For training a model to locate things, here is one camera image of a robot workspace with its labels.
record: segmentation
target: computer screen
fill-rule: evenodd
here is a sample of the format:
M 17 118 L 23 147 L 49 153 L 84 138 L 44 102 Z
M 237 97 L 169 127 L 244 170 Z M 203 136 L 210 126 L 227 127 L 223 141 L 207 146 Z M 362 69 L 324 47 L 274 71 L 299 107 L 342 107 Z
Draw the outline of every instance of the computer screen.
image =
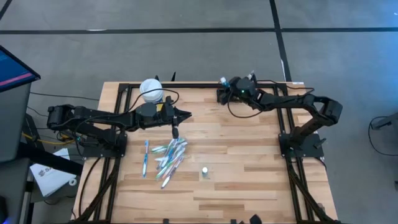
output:
M 0 92 L 40 79 L 40 75 L 0 46 Z

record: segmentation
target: toothbrush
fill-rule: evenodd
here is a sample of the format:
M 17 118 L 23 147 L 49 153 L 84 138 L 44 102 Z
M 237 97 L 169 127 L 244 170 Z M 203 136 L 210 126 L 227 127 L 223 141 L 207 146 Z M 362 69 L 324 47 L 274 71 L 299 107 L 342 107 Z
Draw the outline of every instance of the toothbrush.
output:
M 143 178 L 147 177 L 148 147 L 149 147 L 149 141 L 146 140 L 145 141 L 144 165 L 142 166 L 142 176 L 143 176 Z

